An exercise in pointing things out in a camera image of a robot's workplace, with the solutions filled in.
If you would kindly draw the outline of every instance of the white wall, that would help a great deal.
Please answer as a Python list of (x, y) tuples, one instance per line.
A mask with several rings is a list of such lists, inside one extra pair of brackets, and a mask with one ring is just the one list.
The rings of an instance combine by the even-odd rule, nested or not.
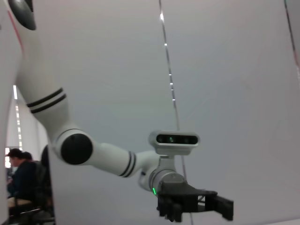
[(43, 148), (47, 145), (47, 136), (44, 127), (33, 117), (19, 92), (18, 105), (22, 134), (22, 149), (30, 152), (34, 160), (40, 160)]
[(12, 97), (11, 97), (10, 107), (8, 112), (6, 146), (14, 147), (14, 146), (19, 146), (19, 134), (18, 134), (16, 111), (15, 111), (16, 100), (13, 95), (13, 87), (11, 87), (10, 93), (12, 93)]
[(202, 140), (186, 157), (189, 182), (233, 199), (236, 225), (300, 218), (300, 91), (283, 0), (163, 7), (180, 126)]
[[(140, 152), (151, 150), (151, 131), (175, 129), (158, 2), (36, 4), (42, 44), (83, 130)], [(156, 197), (138, 187), (137, 175), (123, 179), (70, 166), (53, 154), (51, 172), (59, 225), (168, 224), (158, 217)]]

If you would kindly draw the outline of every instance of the camera lens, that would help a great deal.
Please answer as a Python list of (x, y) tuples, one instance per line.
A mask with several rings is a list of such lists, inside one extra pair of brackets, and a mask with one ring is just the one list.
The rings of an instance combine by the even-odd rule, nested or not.
[(165, 144), (197, 144), (198, 138), (191, 135), (158, 135), (156, 141)]
[(162, 143), (164, 140), (163, 140), (163, 138), (161, 137), (161, 136), (158, 136), (157, 137), (157, 142), (159, 142), (159, 143)]

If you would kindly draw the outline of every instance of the black joint cap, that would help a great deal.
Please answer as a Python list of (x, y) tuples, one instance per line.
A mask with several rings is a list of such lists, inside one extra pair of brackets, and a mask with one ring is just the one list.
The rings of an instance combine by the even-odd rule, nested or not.
[(85, 163), (93, 153), (93, 145), (90, 139), (83, 134), (69, 136), (61, 146), (61, 156), (71, 165)]

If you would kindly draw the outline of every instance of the window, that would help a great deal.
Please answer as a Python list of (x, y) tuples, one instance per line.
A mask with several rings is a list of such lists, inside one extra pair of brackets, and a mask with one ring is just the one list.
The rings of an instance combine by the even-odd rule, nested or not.
[[(9, 148), (5, 148), (5, 155), (8, 154), (8, 153), (9, 153)], [(8, 156), (5, 157), (5, 167), (6, 168), (10, 168), (11, 167)]]

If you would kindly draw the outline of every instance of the white robotic arm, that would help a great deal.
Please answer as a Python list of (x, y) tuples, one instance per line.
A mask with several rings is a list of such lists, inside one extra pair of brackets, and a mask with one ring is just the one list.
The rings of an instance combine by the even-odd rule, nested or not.
[[(153, 132), (155, 151), (134, 153), (108, 143), (97, 143), (70, 118), (68, 98), (45, 61), (33, 17), (32, 0), (4, 0), (22, 49), (16, 85), (31, 113), (45, 127), (52, 149), (71, 165), (91, 165), (121, 177), (142, 171), (139, 185), (158, 197), (160, 216), (181, 222), (183, 212), (217, 211), (233, 220), (233, 202), (188, 185), (176, 173), (175, 155), (188, 155), (199, 137), (186, 132)], [(198, 200), (205, 196), (205, 202)]]
[(92, 165), (121, 177), (142, 170), (139, 184), (150, 190), (144, 178), (158, 166), (155, 151), (135, 154), (108, 143), (97, 143), (69, 116), (68, 98), (59, 86), (51, 67), (44, 60), (36, 25), (28, 4), (23, 0), (5, 0), (18, 36), (23, 59), (16, 85), (31, 113), (45, 127), (56, 155), (71, 165)]

